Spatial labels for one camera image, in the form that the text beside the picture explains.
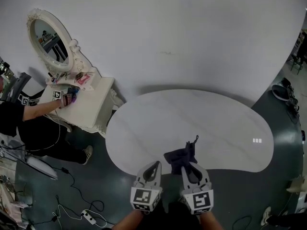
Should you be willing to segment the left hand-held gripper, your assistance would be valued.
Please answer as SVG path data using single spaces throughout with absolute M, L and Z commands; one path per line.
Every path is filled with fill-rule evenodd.
M 162 194 L 162 188 L 156 186 L 160 185 L 161 174 L 162 165 L 159 161 L 151 162 L 139 170 L 130 194 L 130 204 L 133 209 L 142 212 L 154 211 Z

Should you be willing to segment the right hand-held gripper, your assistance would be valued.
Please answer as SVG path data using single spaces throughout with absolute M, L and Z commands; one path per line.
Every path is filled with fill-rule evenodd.
M 191 163 L 191 170 L 181 167 L 184 190 L 181 192 L 184 203 L 192 215 L 199 215 L 212 210 L 214 205 L 213 190 L 208 172 L 197 163 Z

